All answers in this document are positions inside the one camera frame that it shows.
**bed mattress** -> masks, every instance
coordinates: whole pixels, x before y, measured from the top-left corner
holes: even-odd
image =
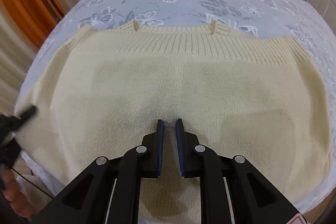
[[[42,75],[56,50],[79,28],[115,29],[130,20],[149,26],[194,26],[220,20],[260,38],[292,35],[311,54],[325,82],[330,107],[332,166],[328,178],[295,203],[302,213],[318,205],[336,186],[336,37],[304,0],[81,0],[49,35],[21,87],[18,101]],[[28,155],[32,170],[54,192],[63,186]]]

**human hand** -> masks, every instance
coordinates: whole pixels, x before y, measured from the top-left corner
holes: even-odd
[[[27,198],[21,193],[20,186],[16,182],[14,174],[11,170],[7,169],[3,173],[3,180],[7,184],[6,190],[3,190],[3,195],[9,202],[11,208],[19,216],[30,218],[34,212],[34,208],[28,202]]]

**bed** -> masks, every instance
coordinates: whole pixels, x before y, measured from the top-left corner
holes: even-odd
[[[44,42],[21,87],[18,101],[38,80],[56,50],[79,28],[115,29],[130,20],[150,26],[193,26],[220,20],[259,38],[294,36],[313,56],[328,92],[332,135],[332,166],[327,180],[295,203],[302,213],[318,205],[336,187],[336,37],[304,0],[81,0]],[[46,186],[57,194],[62,188],[43,166],[23,157]]]

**metal screw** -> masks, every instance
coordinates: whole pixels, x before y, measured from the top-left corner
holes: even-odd
[[[236,156],[235,161],[239,164],[243,164],[245,162],[245,158],[243,156]]]
[[[147,151],[147,147],[140,145],[136,148],[136,151],[138,153],[145,153]]]
[[[99,157],[97,160],[96,160],[96,164],[98,165],[103,165],[107,162],[106,158],[104,157]]]
[[[203,145],[196,145],[195,146],[195,150],[197,152],[204,152],[205,151],[205,147]]]

